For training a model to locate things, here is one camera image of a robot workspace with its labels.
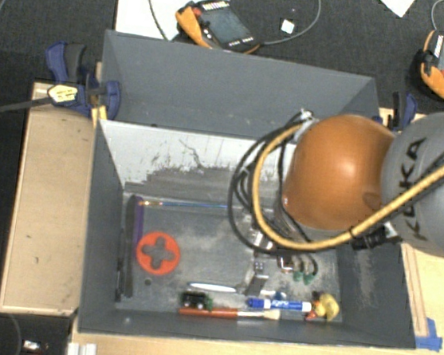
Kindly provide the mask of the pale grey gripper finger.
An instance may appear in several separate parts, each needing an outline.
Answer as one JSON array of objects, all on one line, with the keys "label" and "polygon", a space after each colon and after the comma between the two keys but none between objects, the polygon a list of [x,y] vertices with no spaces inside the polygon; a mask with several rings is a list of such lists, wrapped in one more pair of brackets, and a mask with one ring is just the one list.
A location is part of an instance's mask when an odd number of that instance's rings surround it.
[{"label": "pale grey gripper finger", "polygon": [[248,285],[247,296],[257,298],[268,279],[269,276],[265,272],[265,264],[263,261],[255,260],[253,263],[253,277],[250,279],[250,284]]}]

